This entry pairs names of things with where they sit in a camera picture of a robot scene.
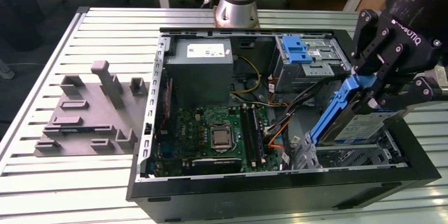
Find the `robotiq logo text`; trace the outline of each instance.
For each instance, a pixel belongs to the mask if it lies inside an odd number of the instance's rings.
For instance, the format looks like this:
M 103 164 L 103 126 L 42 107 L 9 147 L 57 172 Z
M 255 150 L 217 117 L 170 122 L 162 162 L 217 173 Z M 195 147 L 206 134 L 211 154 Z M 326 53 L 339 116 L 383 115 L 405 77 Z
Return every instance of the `robotiq logo text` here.
M 395 19 L 393 19 L 393 24 L 398 25 L 402 28 L 402 30 L 406 32 L 406 34 L 413 39 L 415 45 L 419 46 L 422 43 L 422 38 L 419 37 L 419 35 L 411 29 L 405 27 Z

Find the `black computer chassis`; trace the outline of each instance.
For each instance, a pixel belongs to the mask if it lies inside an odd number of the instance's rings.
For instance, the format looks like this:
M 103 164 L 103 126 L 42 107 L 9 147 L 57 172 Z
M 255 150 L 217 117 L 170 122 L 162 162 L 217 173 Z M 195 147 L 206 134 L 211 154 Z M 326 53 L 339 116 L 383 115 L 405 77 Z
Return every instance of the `black computer chassis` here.
M 175 32 L 177 29 L 221 31 L 214 28 L 170 28 L 162 31 Z M 334 33 L 346 55 L 354 51 L 353 39 L 345 30 L 291 31 Z M 407 158 L 409 167 L 291 172 L 278 176 L 231 176 L 218 179 L 181 178 L 137 183 L 137 146 L 126 198 L 139 204 L 155 222 L 230 219 L 366 207 L 397 192 L 442 178 L 406 121 L 397 121 L 389 129 Z

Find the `silver metal panel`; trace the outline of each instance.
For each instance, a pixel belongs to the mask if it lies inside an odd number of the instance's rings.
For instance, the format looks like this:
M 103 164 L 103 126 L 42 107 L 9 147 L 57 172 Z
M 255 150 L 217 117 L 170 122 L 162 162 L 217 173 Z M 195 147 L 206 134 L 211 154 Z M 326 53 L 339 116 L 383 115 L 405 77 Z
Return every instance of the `silver metal panel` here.
M 83 82 L 99 82 L 87 70 L 93 61 L 109 60 L 121 81 L 133 77 L 150 79 L 159 28 L 213 27 L 213 16 L 211 10 L 201 9 L 93 8 L 87 14 L 90 22 L 103 17 L 125 18 L 115 21 L 127 22 L 109 24 L 86 23 L 83 16 L 77 15 L 0 142 L 2 223 L 151 223 L 137 204 L 125 199 L 133 155 L 37 158 L 33 152 L 42 123 L 50 120 L 62 95 L 58 84 L 65 74 L 81 73 Z M 149 23 L 133 23 L 129 21 L 133 17 L 149 18 L 145 20 Z M 347 29 L 354 34 L 358 14 L 261 10 L 259 17 L 263 28 L 333 28 Z M 114 38 L 123 38 L 121 45 L 113 45 Z M 441 180 L 390 196 L 365 209 L 214 223 L 448 222 L 448 104 L 419 108 L 407 121 L 439 168 Z

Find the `open computer tower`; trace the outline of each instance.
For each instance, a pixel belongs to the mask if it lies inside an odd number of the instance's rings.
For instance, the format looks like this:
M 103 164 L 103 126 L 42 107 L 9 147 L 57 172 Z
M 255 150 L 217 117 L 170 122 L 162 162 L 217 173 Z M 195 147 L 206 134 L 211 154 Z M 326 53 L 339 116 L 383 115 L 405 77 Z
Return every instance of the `open computer tower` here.
M 157 222 L 361 208 L 441 178 L 401 118 L 307 139 L 353 51 L 343 30 L 162 29 L 129 186 Z

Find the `green circuit board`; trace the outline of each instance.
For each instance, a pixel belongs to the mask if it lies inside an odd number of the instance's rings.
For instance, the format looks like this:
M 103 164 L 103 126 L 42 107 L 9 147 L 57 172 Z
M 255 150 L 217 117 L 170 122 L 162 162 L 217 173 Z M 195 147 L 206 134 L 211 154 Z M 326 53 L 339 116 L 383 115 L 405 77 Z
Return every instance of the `green circuit board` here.
M 266 107 L 257 109 L 258 123 L 269 125 Z M 227 128 L 233 134 L 233 145 L 227 150 L 214 149 L 213 131 Z M 243 160 L 243 172 L 274 171 L 279 169 L 277 152 L 267 153 L 266 163 L 253 167 L 247 164 L 246 146 L 242 130 L 241 107 L 207 106 L 201 108 L 181 108 L 177 122 L 177 141 L 174 143 L 175 155 L 173 160 L 165 159 L 163 176 L 183 176 L 182 159 L 234 157 Z

